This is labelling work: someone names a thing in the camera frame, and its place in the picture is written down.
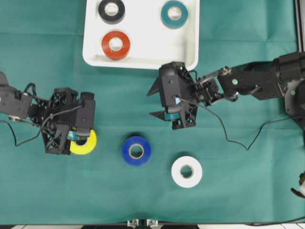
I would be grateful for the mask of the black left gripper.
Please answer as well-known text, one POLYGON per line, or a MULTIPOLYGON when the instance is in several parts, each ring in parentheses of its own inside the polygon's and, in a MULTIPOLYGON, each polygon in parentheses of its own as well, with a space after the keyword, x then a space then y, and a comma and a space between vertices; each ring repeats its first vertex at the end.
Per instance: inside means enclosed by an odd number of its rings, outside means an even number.
POLYGON ((30 107, 30 120, 41 127, 45 152, 54 155, 70 155, 70 141, 78 141, 76 131, 61 119, 60 112, 75 106, 78 93, 71 88, 56 88, 49 100, 34 96, 30 107))

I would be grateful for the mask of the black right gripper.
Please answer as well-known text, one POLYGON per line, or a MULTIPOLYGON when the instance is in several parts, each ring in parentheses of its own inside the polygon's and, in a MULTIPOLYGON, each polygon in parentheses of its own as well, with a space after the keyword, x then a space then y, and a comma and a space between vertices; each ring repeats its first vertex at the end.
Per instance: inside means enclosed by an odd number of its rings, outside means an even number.
MULTIPOLYGON (((195 79, 193 79, 191 74, 196 73, 196 71, 188 71, 185 65, 184 67, 180 67, 180 69, 179 76, 182 80, 182 96, 176 97, 176 102, 179 102, 181 111, 170 114, 167 113, 164 108, 164 111, 149 113, 163 121, 171 121, 174 130, 193 127, 196 125, 196 115, 200 103, 204 106, 210 106, 223 98, 223 95, 219 93, 219 87, 215 80, 215 77, 220 73, 219 70, 203 77, 195 75, 195 79)), ((161 78, 157 77, 146 95, 151 96, 159 93, 161 86, 161 78)))

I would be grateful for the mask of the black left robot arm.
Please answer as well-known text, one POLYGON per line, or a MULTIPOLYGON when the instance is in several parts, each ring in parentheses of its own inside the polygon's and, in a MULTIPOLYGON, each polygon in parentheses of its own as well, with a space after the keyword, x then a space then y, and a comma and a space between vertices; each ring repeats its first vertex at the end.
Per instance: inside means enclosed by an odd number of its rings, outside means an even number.
POLYGON ((26 122, 39 128, 45 152, 70 155, 70 140, 67 139, 71 125, 60 122, 60 115, 77 109, 78 93, 71 88, 57 88, 49 100, 39 98, 36 85, 29 83, 24 91, 9 85, 5 73, 0 73, 0 112, 14 122, 26 122))

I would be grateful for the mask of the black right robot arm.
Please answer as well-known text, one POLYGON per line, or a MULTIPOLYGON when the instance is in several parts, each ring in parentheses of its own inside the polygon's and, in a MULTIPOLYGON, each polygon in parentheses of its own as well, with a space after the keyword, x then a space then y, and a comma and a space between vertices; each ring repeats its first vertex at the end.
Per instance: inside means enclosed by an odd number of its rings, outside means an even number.
POLYGON ((159 93, 163 111, 150 114, 172 123, 173 129, 193 127, 199 103, 211 106, 219 100, 235 102, 239 95, 258 100, 283 97, 285 111, 305 127, 305 54, 295 52, 269 62, 224 67, 203 77, 191 77, 183 62, 159 68, 159 76, 147 93, 159 93))

